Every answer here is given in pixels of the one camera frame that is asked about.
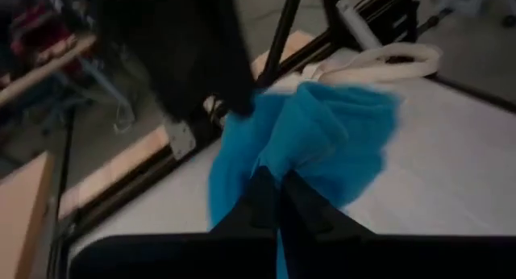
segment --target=floor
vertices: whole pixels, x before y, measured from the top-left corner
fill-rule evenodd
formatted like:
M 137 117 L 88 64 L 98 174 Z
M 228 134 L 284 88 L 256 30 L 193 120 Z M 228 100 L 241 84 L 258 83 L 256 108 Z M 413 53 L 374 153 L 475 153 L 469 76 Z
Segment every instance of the floor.
M 270 46 L 284 0 L 236 2 L 249 55 L 254 59 Z M 430 0 L 422 0 L 420 19 L 430 16 L 431 8 Z M 443 63 L 439 73 L 444 77 L 516 102 L 516 87 L 513 86 L 516 71 L 510 62 L 510 58 L 516 54 L 516 46 L 513 46 L 516 28 L 505 29 L 500 26 L 501 18 L 506 14 L 508 9 L 500 0 L 491 0 L 477 18 L 451 15 L 436 29 L 425 33 L 420 41 L 436 44 L 443 49 Z M 292 30 L 317 35 L 326 26 L 320 0 L 302 0 Z M 124 133 L 117 134 L 113 129 L 117 111 L 114 103 L 78 108 L 68 186 L 77 184 L 88 173 L 160 123 L 161 113 L 149 93 L 147 79 L 135 77 L 134 73 L 141 71 L 134 70 L 133 65 L 128 66 L 128 70 L 114 74 L 114 82 L 132 97 L 137 93 L 137 122 Z M 21 161 L 30 160 L 35 153 L 45 149 L 61 156 L 64 132 L 60 129 L 43 137 L 38 126 L 25 123 L 16 130 L 14 137 L 3 150 Z M 35 269 L 34 278 L 43 277 L 41 270 Z

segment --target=red object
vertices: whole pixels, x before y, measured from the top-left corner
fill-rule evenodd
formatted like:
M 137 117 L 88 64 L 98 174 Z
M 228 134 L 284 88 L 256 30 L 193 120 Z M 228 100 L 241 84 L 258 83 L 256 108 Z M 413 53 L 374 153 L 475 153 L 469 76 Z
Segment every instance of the red object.
M 18 58 L 25 60 L 51 48 L 57 43 L 67 40 L 72 36 L 65 24 L 59 19 L 59 15 L 44 2 L 24 11 L 13 21 L 11 28 L 13 41 L 10 45 Z M 81 65 L 77 61 L 71 61 L 63 70 L 74 74 L 81 71 Z

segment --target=blue cloth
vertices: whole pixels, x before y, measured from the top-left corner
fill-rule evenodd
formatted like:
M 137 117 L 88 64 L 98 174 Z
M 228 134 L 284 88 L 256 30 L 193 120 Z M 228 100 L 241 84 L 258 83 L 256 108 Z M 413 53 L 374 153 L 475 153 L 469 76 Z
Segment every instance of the blue cloth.
M 295 169 L 338 208 L 358 198 L 381 171 L 382 148 L 396 127 L 393 95 L 308 81 L 293 95 L 258 94 L 254 103 L 250 118 L 227 116 L 210 173 L 213 225 L 231 210 L 261 165 L 278 181 Z

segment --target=black rod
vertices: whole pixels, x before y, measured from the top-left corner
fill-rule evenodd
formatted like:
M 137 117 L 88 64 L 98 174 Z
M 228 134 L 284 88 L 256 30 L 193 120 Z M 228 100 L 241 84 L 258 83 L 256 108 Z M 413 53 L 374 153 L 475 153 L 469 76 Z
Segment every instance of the black rod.
M 278 70 L 281 54 L 289 38 L 290 28 L 292 27 L 296 13 L 298 12 L 301 0 L 285 0 L 285 5 L 281 11 L 280 21 L 274 33 L 273 45 L 268 52 L 267 61 L 265 62 L 264 71 L 258 78 L 259 87 L 267 87 L 271 85 Z
M 306 65 L 306 61 L 310 59 L 315 53 L 321 51 L 325 47 L 331 45 L 330 31 L 326 30 L 321 35 L 315 37 L 303 48 L 299 49 L 291 56 L 283 60 L 276 72 L 273 75 L 274 80 L 282 77 L 283 75 L 296 71 Z
M 336 7 L 338 1 L 340 0 L 322 0 L 331 38 L 336 45 L 340 45 L 343 42 L 344 36 L 348 33 Z
M 50 254 L 48 257 L 48 265 L 47 265 L 47 278 L 53 278 L 55 276 L 54 266 L 56 265 L 57 253 L 59 252 L 59 248 L 53 243 L 54 238 L 56 237 L 57 229 L 58 229 L 58 216 L 59 216 L 59 207 L 61 202 L 61 195 L 66 191 L 66 183 L 68 181 L 68 172 L 70 165 L 70 152 L 72 150 L 72 138 L 73 138 L 73 124 L 75 123 L 75 108 L 71 108 L 65 113 L 65 125 L 66 125 L 66 137 L 64 138 L 64 149 L 63 149 L 63 162 L 61 163 L 61 170 L 59 176 L 59 186 L 57 188 L 56 195 L 56 209 L 53 214 L 53 223 L 54 229 L 52 231 L 52 246 L 50 249 Z

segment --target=wooden panel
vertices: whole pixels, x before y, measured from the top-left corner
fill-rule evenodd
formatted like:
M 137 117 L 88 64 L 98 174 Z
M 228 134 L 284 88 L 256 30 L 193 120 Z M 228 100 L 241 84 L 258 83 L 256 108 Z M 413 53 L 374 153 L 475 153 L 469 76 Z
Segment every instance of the wooden panel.
M 287 39 L 287 44 L 281 59 L 284 60 L 292 55 L 297 50 L 307 45 L 312 39 L 313 37 L 311 35 L 303 31 L 295 31 Z M 252 63 L 252 70 L 255 77 L 260 74 L 265 66 L 267 55 L 268 52 L 260 55 Z M 61 196 L 59 219 L 63 219 L 75 209 L 95 199 L 102 191 L 109 189 L 120 178 L 146 161 L 168 143 L 169 138 L 164 126 L 159 126 L 156 130 L 119 153 L 113 160 L 108 161 L 100 169 L 91 173 L 87 178 L 71 189 L 68 189 Z
M 53 157 L 44 153 L 0 183 L 0 278 L 25 279 L 43 226 Z
M 168 143 L 169 138 L 163 125 L 133 143 L 61 196 L 59 218 L 64 218 L 96 198 Z
M 87 35 L 78 38 L 75 47 L 66 52 L 62 57 L 51 60 L 47 64 L 33 69 L 23 77 L 11 82 L 4 90 L 0 91 L 0 106 L 6 105 L 9 101 L 18 97 L 21 93 L 42 81 L 45 77 L 53 74 L 61 67 L 67 65 L 75 57 L 86 51 L 95 43 L 94 35 Z
M 296 51 L 307 45 L 314 37 L 303 31 L 295 31 L 287 39 L 285 50 L 281 54 L 281 61 L 293 55 Z M 268 51 L 258 56 L 251 64 L 252 74 L 258 78 L 260 73 L 264 70 L 265 62 L 267 61 Z

